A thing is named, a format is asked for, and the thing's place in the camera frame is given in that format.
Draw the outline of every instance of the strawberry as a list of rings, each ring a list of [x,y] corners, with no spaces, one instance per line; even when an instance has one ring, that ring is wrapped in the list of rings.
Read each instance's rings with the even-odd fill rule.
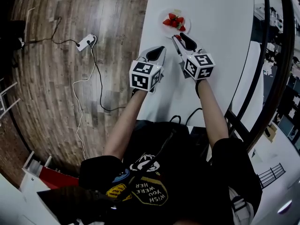
[[[176,21],[173,21],[172,24],[171,24],[171,26],[174,27],[174,28],[177,28],[178,24],[177,24]]]
[[[178,17],[178,18],[176,19],[176,22],[178,22],[178,23],[183,23],[183,21],[184,21],[184,18],[183,18],[183,17]]]
[[[176,38],[178,38],[179,41],[181,41],[181,36],[175,35]]]
[[[186,30],[186,28],[183,25],[181,25],[181,27],[179,28],[179,31],[185,31],[185,30]]]
[[[171,20],[170,19],[166,19],[163,21],[164,25],[170,26],[171,25]]]
[[[173,14],[173,13],[169,13],[169,18],[170,18],[171,20],[174,20],[174,19],[177,18],[177,16],[176,16],[175,14]]]

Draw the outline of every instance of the red object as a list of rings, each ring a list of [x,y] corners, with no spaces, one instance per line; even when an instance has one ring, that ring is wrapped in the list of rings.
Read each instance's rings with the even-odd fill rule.
[[[50,188],[57,189],[66,186],[78,186],[79,179],[60,172],[54,171],[50,168],[43,167],[39,178]]]
[[[175,35],[176,38],[178,38],[179,41],[181,41],[181,36]]]
[[[163,21],[164,25],[170,26],[171,25],[171,20],[170,19],[166,19]]]
[[[184,18],[183,18],[183,17],[178,17],[178,18],[176,19],[176,22],[178,22],[178,23],[183,23],[183,21],[184,21]]]
[[[179,28],[179,31],[185,31],[186,28],[182,25],[180,28]]]
[[[177,23],[176,23],[176,21],[173,21],[173,22],[172,22],[172,27],[177,28]]]
[[[175,14],[173,14],[173,13],[169,13],[169,18],[171,19],[171,20],[174,20],[174,19],[176,19],[176,15]]]

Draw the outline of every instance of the black railing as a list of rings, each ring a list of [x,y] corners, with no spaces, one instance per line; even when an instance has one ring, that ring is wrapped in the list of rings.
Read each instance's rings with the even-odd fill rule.
[[[271,167],[268,171],[257,175],[259,177],[262,189],[270,185],[276,179],[281,177],[284,173],[285,170],[283,169],[281,163],[279,163],[277,166]]]
[[[262,108],[262,111],[253,125],[252,129],[248,131],[245,126],[241,123],[241,119],[248,108],[251,98],[257,86],[257,82],[261,75],[263,62],[267,50],[268,44],[268,34],[270,25],[270,3],[269,0],[265,1],[265,23],[263,29],[263,40],[262,40],[262,50],[259,56],[259,61],[254,74],[253,81],[251,83],[250,89],[247,93],[246,99],[236,116],[230,109],[225,114],[228,122],[231,124],[229,129],[229,134],[233,135],[236,130],[244,141],[247,151],[250,151],[256,144],[258,139],[261,137],[265,131],[267,125],[271,121],[281,97],[284,93],[287,79],[292,66],[292,58],[294,52],[294,42],[295,42],[295,27],[294,27],[294,12],[292,0],[281,0],[283,7],[284,25],[283,25],[283,41],[281,49],[281,60],[277,62],[277,72],[274,78],[273,85],[271,87],[269,96]]]

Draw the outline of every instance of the white cable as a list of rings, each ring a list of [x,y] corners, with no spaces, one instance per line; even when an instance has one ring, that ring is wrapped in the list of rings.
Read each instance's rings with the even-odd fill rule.
[[[96,42],[97,42],[97,37],[96,37],[96,36],[93,36],[93,37],[94,37],[94,39],[95,39],[95,42],[94,42],[93,45],[91,46],[90,52],[91,52],[91,54],[92,54],[92,56],[93,56],[93,59],[94,59],[94,54],[92,53],[92,49],[93,49],[94,45],[95,45]],[[95,67],[96,67],[96,64],[94,63],[93,70],[92,70],[92,72],[91,72],[91,74],[90,74],[90,76],[89,76],[88,79],[85,79],[85,80],[79,80],[79,81],[76,81],[76,82],[73,83],[73,93],[74,93],[74,95],[75,95],[75,98],[76,98],[77,101],[78,101],[79,108],[80,108],[80,112],[81,112],[81,117],[80,117],[80,120],[79,120],[79,125],[78,125],[78,128],[77,128],[76,134],[77,134],[77,136],[79,137],[79,139],[80,139],[80,141],[81,141],[81,144],[82,144],[84,160],[86,160],[84,144],[83,144],[83,140],[80,138],[80,136],[79,136],[79,134],[78,134],[78,131],[79,131],[79,128],[80,128],[80,125],[81,125],[81,120],[82,120],[82,118],[83,118],[83,109],[81,108],[80,101],[79,101],[79,99],[78,99],[78,97],[77,97],[77,95],[76,95],[76,92],[75,92],[75,89],[74,89],[74,84],[75,84],[75,83],[79,83],[79,82],[86,82],[86,81],[88,81],[88,80],[92,77],[93,72],[94,72],[94,70],[95,70]]]

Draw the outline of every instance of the wooden floor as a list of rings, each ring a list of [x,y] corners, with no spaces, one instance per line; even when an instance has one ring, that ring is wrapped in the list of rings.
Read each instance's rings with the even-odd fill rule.
[[[128,71],[138,56],[148,0],[16,0],[12,20],[25,20],[25,41],[50,38],[59,16],[56,42],[77,42],[92,33],[102,74],[102,104],[107,109],[125,106],[130,94]],[[79,52],[75,43],[51,41],[26,45],[16,53],[19,68],[10,82],[18,86],[10,102],[21,98],[13,113],[29,147],[45,161],[52,155],[59,168],[78,172],[83,150],[76,130],[80,110],[72,83],[87,79],[93,68],[90,48]],[[100,79],[75,85],[83,118],[79,135],[86,157],[102,155],[107,136],[122,109],[100,107]]]

